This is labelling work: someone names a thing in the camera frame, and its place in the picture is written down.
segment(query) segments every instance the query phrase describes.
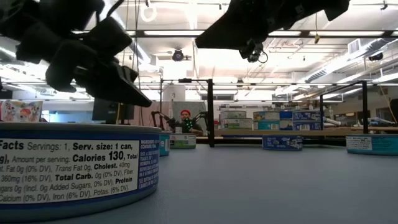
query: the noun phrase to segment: metal frame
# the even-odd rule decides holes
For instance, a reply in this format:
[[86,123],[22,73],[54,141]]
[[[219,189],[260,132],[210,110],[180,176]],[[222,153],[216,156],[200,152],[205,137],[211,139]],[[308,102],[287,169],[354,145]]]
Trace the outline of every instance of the metal frame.
[[162,85],[164,82],[170,82],[171,85],[173,82],[178,81],[179,83],[192,83],[192,82],[207,82],[207,121],[208,121],[208,144],[210,147],[214,147],[215,145],[215,137],[214,137],[214,99],[213,99],[213,79],[207,80],[192,80],[192,79],[183,79],[183,80],[164,80],[160,79],[160,112],[162,113],[162,93],[163,88]]
[[323,111],[323,96],[326,94],[334,93],[336,91],[343,90],[345,88],[349,88],[351,86],[361,85],[362,86],[362,111],[363,111],[363,133],[369,134],[369,123],[368,123],[368,83],[367,81],[358,81],[347,86],[343,86],[337,88],[332,91],[328,91],[327,93],[323,93],[319,96],[319,108],[321,112],[321,119],[323,119],[324,111]]
[[[219,84],[219,83],[213,83],[213,79],[207,79],[207,80],[191,80],[191,79],[186,79],[186,80],[160,80],[160,112],[162,112],[162,94],[163,94],[163,84],[168,83],[171,85],[174,82],[178,83],[193,83],[193,82],[207,82],[207,110],[208,110],[208,139],[198,139],[198,142],[200,143],[205,143],[209,144],[210,147],[214,147],[215,144],[254,144],[254,143],[259,143],[259,141],[253,141],[250,140],[248,141],[247,139],[215,139],[215,127],[214,127],[214,99],[213,99],[213,86]],[[337,84],[329,84],[331,86],[340,86]],[[323,93],[320,95],[320,112],[321,112],[321,117],[324,115],[323,111],[323,96],[325,94],[330,94],[336,91],[340,91],[345,88],[349,88],[351,86],[362,86],[362,91],[363,91],[363,133],[367,134],[369,133],[369,128],[368,128],[368,86],[374,86],[377,84],[368,84],[366,81],[359,81],[355,82],[352,84],[344,84],[341,85],[342,87],[339,87],[335,90],[329,91],[327,93]],[[345,146],[345,140],[344,139],[310,139],[305,141],[306,144],[328,144],[328,145],[334,145],[334,146]]]
[[[126,30],[132,38],[196,38],[205,30]],[[75,32],[85,33],[88,30]],[[268,38],[301,38],[312,39],[316,34],[322,39],[337,38],[396,38],[396,30],[276,30],[268,35]]]

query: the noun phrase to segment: blue table surface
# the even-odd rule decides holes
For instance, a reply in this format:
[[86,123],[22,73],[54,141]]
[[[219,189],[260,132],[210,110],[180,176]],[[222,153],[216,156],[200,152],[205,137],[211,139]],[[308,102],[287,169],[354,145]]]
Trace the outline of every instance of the blue table surface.
[[198,145],[160,158],[155,194],[48,223],[398,223],[397,159],[333,147],[275,152]]

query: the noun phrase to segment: ceiling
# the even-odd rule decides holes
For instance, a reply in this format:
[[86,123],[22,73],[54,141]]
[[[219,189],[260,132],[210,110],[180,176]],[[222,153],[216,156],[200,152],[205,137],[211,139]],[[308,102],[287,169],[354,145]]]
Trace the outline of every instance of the ceiling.
[[[105,1],[108,1],[110,5],[115,2],[115,0]],[[316,28],[318,30],[396,30],[398,28],[396,20],[398,0],[385,2],[389,7],[381,10],[383,0],[351,0],[349,10],[334,21],[327,21],[322,11],[296,22],[290,30],[315,30]],[[225,0],[152,0],[148,8],[145,1],[130,0],[125,1],[113,16],[118,16],[119,21],[127,27],[127,30],[203,30],[223,15],[228,4],[229,1]],[[92,18],[86,29],[90,30],[94,26],[95,19]],[[192,38],[138,38],[137,43],[152,59],[150,64],[140,63],[142,82],[158,82],[163,71],[160,68],[180,67],[187,71],[187,77],[214,78],[225,80],[225,82],[243,78],[245,82],[283,83],[299,82],[317,69],[334,62],[336,58],[347,53],[348,44],[352,41],[354,39],[321,37],[319,43],[315,44],[314,39],[267,39],[264,42],[264,51],[268,54],[268,61],[263,64],[248,63],[235,50],[196,49]],[[12,51],[7,44],[1,44],[1,47],[3,50]],[[384,61],[395,58],[395,54],[398,53],[395,47],[396,45],[392,44],[388,49],[384,49]],[[189,56],[189,60],[182,62],[171,60],[175,49],[181,49],[184,55]],[[137,63],[133,65],[130,56],[133,56],[133,52],[127,48],[118,54],[117,58],[121,63],[137,69]],[[339,77],[347,77],[380,63],[383,61],[370,62],[366,57],[364,60],[347,63],[332,73]],[[41,77],[41,81],[44,82],[42,70],[36,69],[31,73],[40,73],[31,78],[40,80]]]

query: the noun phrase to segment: person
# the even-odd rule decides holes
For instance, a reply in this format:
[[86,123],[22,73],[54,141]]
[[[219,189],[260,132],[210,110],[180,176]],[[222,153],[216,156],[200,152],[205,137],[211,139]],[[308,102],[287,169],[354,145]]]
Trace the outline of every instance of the person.
[[[188,119],[191,118],[191,111],[189,111],[189,110],[181,110],[180,115],[181,115],[182,124],[185,125],[185,120],[187,118]],[[188,132],[192,133],[192,134],[196,134],[197,136],[202,136],[203,135],[203,130],[202,130],[201,126],[199,124],[196,124],[196,123],[193,125],[192,128],[190,128],[188,130]]]

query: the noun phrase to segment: blue can label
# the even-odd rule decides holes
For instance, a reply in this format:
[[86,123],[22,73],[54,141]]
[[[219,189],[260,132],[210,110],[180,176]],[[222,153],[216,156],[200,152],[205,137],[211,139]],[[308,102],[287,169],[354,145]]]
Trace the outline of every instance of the blue can label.
[[294,111],[293,121],[321,121],[320,111]]
[[169,154],[169,152],[170,152],[170,135],[168,135],[168,134],[160,135],[159,151],[160,151],[161,156]]
[[158,134],[0,131],[0,152],[1,209],[99,202],[158,181]]
[[321,123],[319,122],[294,122],[294,131],[318,131],[321,130]]
[[301,150],[303,137],[301,136],[263,136],[264,149]]
[[293,121],[281,120],[279,129],[282,131],[292,131],[293,130]]
[[293,111],[281,111],[279,112],[279,119],[283,120],[292,120],[293,119]]

